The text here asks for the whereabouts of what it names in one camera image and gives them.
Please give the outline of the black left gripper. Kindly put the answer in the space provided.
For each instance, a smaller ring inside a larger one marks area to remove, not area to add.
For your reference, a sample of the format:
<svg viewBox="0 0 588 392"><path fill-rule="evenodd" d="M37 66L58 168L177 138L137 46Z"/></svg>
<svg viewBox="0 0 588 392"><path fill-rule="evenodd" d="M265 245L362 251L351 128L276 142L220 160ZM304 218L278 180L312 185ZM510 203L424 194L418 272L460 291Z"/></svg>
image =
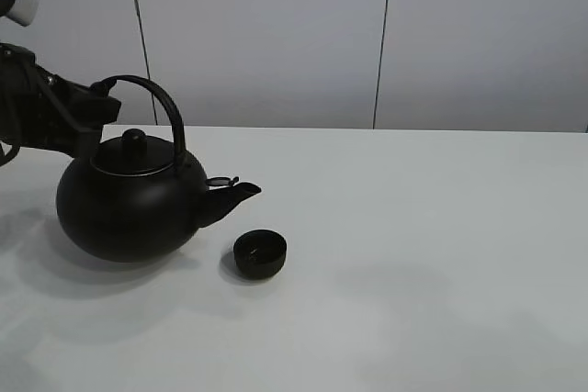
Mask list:
<svg viewBox="0 0 588 392"><path fill-rule="evenodd" d="M32 51L3 42L1 159L12 161L23 148L92 156L103 128L118 119L121 102L109 95L117 81L69 82L37 65Z"/></svg>

